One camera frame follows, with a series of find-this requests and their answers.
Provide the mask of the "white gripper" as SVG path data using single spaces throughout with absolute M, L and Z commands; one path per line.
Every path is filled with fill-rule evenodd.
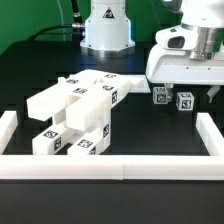
M 214 52 L 216 28 L 175 26 L 156 33 L 146 66 L 151 83 L 164 84 L 172 101 L 174 84 L 215 85 L 209 102 L 224 85 L 224 46 Z

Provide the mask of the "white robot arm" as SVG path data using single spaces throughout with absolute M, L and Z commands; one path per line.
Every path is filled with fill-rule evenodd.
M 224 28 L 224 0 L 162 0 L 168 10 L 182 15 L 177 26 L 156 33 L 146 66 L 152 83 L 208 85 L 209 95 L 224 86 L 224 43 L 216 37 Z M 84 52 L 108 57 L 133 49 L 131 22 L 125 0 L 91 0 L 85 21 Z

